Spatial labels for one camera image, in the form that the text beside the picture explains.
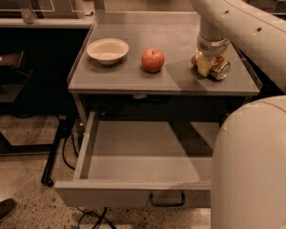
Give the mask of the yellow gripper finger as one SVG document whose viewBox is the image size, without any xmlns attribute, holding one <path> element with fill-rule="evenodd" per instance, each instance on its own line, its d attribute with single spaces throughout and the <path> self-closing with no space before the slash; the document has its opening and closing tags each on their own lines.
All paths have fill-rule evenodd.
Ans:
<svg viewBox="0 0 286 229">
<path fill-rule="evenodd" d="M 204 54 L 201 54 L 196 61 L 198 72 L 204 77 L 207 77 L 211 68 L 218 63 L 218 59 L 216 57 L 207 57 Z"/>
</svg>

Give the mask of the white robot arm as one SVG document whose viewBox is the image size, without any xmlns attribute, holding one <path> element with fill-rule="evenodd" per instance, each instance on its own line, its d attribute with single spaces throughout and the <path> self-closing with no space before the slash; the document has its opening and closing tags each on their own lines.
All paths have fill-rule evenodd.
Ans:
<svg viewBox="0 0 286 229">
<path fill-rule="evenodd" d="M 202 22 L 198 47 L 225 34 L 282 91 L 234 111 L 214 145 L 212 229 L 286 229 L 286 21 L 242 0 L 191 0 Z"/>
</svg>

